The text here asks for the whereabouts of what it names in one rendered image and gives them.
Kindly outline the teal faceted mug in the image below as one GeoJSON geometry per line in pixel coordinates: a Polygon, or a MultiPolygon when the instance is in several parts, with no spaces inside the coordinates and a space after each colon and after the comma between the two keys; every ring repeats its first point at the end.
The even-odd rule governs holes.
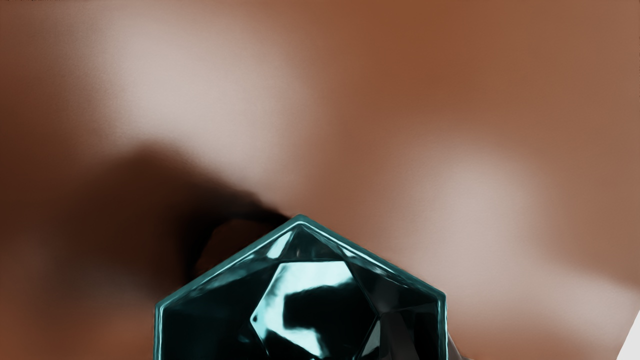
{"type": "Polygon", "coordinates": [[[445,294],[304,215],[155,308],[153,360],[447,360],[445,294]]]}

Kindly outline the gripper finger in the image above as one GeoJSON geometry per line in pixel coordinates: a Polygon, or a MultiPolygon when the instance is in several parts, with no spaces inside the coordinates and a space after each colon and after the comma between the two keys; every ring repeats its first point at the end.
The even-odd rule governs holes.
{"type": "Polygon", "coordinates": [[[464,357],[459,352],[449,333],[446,334],[446,360],[473,360],[472,358],[464,357]]]}

